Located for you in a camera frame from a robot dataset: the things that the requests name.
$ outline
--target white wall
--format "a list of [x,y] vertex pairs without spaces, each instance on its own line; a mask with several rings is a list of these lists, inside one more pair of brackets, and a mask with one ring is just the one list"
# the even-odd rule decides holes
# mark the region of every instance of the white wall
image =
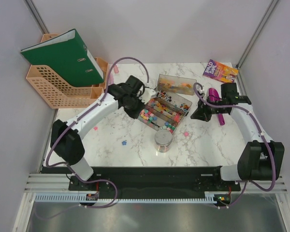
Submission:
[[50,32],[76,28],[114,62],[237,63],[270,0],[33,0]]
[[29,64],[19,53],[41,36],[23,0],[0,0],[0,232],[12,230],[52,120],[25,80]]
[[285,146],[282,174],[290,193],[290,0],[278,4],[242,72],[259,121]]

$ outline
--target white marble surface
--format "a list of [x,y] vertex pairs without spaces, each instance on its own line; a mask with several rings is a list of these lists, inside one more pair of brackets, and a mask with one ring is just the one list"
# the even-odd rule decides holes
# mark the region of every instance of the white marble surface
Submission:
[[[203,77],[206,64],[174,63],[146,64],[149,87],[157,85],[160,73],[197,79],[205,89],[214,87],[220,93],[220,82]],[[119,64],[114,74],[115,83],[125,82],[134,75],[146,81],[145,71],[139,64]],[[91,166],[218,166],[237,163],[245,147],[243,137],[233,119],[225,115],[225,125],[220,126],[216,116],[210,122],[190,119],[196,109],[196,95],[182,95],[193,102],[190,113],[174,133],[172,147],[167,153],[154,148],[155,130],[139,120],[129,118],[120,109],[97,124],[83,140],[85,157]],[[83,109],[60,109],[57,118],[65,121]],[[50,163],[62,161],[55,153]]]

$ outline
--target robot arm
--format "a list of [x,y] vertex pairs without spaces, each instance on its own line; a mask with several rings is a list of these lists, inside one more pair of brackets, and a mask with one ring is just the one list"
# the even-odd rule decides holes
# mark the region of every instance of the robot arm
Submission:
[[[241,109],[231,107],[214,108],[199,100],[197,110],[191,115],[192,119],[209,121],[213,114],[229,114],[237,123],[243,135],[246,147],[236,165],[222,166],[220,168],[221,179],[225,181],[272,179],[273,171],[269,152],[259,131],[262,131],[262,135],[265,137],[274,156],[274,171],[276,179],[278,179],[285,151],[283,144],[274,142],[262,126],[260,126],[259,121],[253,113],[251,101],[247,96],[239,95],[236,83],[222,84],[221,96],[222,99],[219,101],[210,101],[207,98],[207,102],[217,106],[238,105]],[[255,121],[253,121],[249,114],[254,116]]]
[[60,140],[54,151],[62,157],[83,180],[88,180],[93,170],[84,158],[85,149],[82,139],[103,118],[117,109],[123,107],[131,118],[137,118],[145,104],[156,95],[153,89],[146,88],[136,77],[130,76],[125,83],[109,86],[108,93],[102,94],[92,105],[83,112],[69,119],[67,122],[57,120],[53,124],[51,135],[51,147],[57,138],[73,122],[76,122]]

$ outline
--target magenta object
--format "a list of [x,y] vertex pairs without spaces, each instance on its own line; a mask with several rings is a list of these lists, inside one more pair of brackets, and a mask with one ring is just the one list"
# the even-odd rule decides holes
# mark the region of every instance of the magenta object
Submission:
[[[220,100],[219,94],[218,94],[217,90],[214,88],[210,88],[208,90],[208,95],[209,95],[209,100],[212,102]],[[223,115],[218,114],[217,117],[218,117],[219,124],[221,126],[223,126],[225,124]]]

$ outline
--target orange desk organizer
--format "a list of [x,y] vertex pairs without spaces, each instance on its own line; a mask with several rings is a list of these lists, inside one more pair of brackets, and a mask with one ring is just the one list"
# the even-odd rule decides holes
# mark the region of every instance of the orange desk organizer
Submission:
[[[41,42],[56,36],[58,34],[44,34]],[[102,58],[95,60],[105,80],[108,63]],[[103,82],[89,87],[73,87],[47,65],[31,65],[26,79],[53,109],[86,108],[104,92],[107,85]]]

